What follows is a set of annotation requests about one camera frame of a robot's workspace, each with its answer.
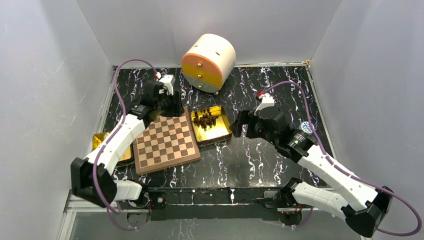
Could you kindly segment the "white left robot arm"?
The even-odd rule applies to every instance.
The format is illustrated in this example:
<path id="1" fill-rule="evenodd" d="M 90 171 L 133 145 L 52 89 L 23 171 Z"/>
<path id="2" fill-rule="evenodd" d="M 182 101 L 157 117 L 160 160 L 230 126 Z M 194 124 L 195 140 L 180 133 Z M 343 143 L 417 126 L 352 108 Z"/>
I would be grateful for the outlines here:
<path id="1" fill-rule="evenodd" d="M 84 158 L 75 158 L 70 165 L 72 194 L 102 208 L 114 201 L 130 202 L 137 208 L 149 203 L 149 194 L 139 183 L 115 180 L 114 169 L 126 149 L 158 116 L 180 117 L 184 108 L 181 93 L 174 90 L 176 79 L 164 75 L 148 80 L 142 95 L 133 103 L 105 140 Z"/>

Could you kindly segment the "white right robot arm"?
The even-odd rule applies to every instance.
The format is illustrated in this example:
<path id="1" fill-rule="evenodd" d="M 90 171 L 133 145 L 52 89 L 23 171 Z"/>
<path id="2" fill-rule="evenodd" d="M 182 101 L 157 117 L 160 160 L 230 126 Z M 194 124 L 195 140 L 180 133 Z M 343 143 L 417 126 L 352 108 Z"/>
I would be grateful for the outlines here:
<path id="1" fill-rule="evenodd" d="M 318 141 L 302 129 L 291 128 L 277 107 L 243 110 L 229 128 L 239 138 L 244 125 L 247 138 L 266 140 L 280 155 L 312 171 L 333 189 L 327 191 L 293 177 L 274 196 L 266 196 L 266 200 L 287 207 L 316 207 L 344 220 L 357 234 L 373 236 L 388 213 L 390 195 L 354 180 L 351 172 L 340 172 L 337 168 L 341 165 L 336 160 L 328 162 Z"/>

